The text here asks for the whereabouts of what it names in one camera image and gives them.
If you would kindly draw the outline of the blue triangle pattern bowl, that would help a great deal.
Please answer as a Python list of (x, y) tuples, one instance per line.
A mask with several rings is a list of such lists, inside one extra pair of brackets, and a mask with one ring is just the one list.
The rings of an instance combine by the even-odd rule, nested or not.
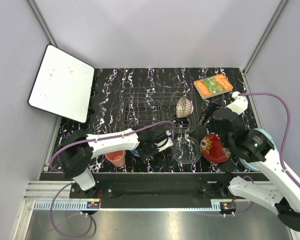
[(130, 150), (130, 152), (131, 152), (134, 156), (140, 157), (140, 154), (139, 154), (139, 152), (138, 152), (136, 149)]

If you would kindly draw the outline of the clear glass plate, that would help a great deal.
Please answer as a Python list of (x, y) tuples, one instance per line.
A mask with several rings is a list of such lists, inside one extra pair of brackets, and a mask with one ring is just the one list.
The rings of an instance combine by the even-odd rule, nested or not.
[(172, 157), (180, 164), (194, 164), (200, 160), (202, 152), (199, 142), (193, 137), (180, 137), (172, 146)]

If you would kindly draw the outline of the red white patterned bowl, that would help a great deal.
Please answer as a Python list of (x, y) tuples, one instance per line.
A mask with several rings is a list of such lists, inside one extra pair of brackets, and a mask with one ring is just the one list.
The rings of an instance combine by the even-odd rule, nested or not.
[(193, 110), (194, 106), (192, 102), (188, 98), (183, 96), (177, 102), (175, 109), (176, 117), (178, 119), (186, 118), (193, 113)]

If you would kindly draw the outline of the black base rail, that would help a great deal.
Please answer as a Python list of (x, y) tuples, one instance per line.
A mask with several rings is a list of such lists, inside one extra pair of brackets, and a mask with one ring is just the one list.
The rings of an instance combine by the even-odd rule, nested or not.
[(101, 197), (101, 209), (195, 209), (211, 207), (212, 199), (229, 199), (216, 182), (225, 183), (229, 172), (95, 173), (96, 185), (82, 191), (75, 185), (70, 198)]

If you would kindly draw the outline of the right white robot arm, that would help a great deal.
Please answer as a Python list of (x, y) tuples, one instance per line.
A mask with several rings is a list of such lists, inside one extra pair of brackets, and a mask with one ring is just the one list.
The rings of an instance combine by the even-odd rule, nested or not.
[(247, 130), (241, 114), (248, 100), (238, 96), (227, 106), (210, 103), (200, 124), (216, 133), (222, 146), (236, 157), (253, 163), (277, 188), (271, 190), (226, 172), (214, 184), (222, 198), (231, 195), (252, 201), (273, 212), (288, 228), (300, 232), (300, 178), (281, 159), (280, 153), (265, 133)]

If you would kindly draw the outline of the white board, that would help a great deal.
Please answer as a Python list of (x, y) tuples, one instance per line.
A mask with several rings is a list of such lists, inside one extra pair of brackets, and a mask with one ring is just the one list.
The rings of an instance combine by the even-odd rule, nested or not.
[(49, 44), (27, 102), (33, 108), (84, 123), (94, 72), (89, 64)]

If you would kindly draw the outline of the orange green book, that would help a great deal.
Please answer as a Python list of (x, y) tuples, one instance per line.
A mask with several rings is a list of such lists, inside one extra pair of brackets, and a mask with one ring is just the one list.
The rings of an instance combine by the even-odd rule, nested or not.
[(203, 100), (216, 97), (233, 90), (232, 84), (222, 73), (196, 80), (193, 85)]

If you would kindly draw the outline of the pink plastic cup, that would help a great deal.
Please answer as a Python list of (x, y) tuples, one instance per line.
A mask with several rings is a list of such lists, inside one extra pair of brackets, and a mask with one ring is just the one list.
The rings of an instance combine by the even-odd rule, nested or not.
[(105, 157), (115, 167), (122, 167), (126, 163), (124, 150), (106, 153)]

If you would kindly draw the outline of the red floral plate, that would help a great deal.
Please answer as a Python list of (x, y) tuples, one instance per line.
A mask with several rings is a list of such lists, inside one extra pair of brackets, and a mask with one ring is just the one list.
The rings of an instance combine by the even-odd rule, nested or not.
[(202, 156), (211, 163), (224, 163), (231, 157), (231, 152), (224, 147), (215, 133), (203, 137), (200, 142)]

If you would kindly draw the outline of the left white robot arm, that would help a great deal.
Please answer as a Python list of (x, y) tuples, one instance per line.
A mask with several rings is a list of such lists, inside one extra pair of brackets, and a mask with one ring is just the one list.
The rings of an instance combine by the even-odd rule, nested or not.
[(62, 140), (57, 160), (66, 179), (74, 180), (87, 198), (98, 193), (98, 186), (89, 170), (91, 159), (117, 151), (137, 151), (141, 159), (152, 157), (174, 145), (172, 133), (161, 125), (133, 127), (121, 132), (87, 134), (74, 131)]

